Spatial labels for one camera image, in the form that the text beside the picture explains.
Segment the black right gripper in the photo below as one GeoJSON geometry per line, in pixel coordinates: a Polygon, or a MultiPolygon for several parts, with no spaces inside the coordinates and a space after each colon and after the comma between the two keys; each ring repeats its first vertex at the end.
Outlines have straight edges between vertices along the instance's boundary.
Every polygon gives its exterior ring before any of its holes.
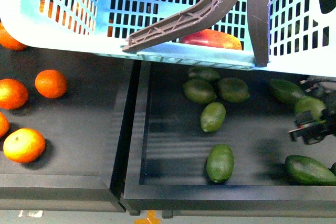
{"type": "Polygon", "coordinates": [[[306,94],[323,102],[321,113],[308,111],[295,116],[296,128],[288,132],[293,142],[299,138],[304,144],[312,145],[324,140],[328,135],[335,135],[335,77],[308,77],[300,81],[306,94]]]}

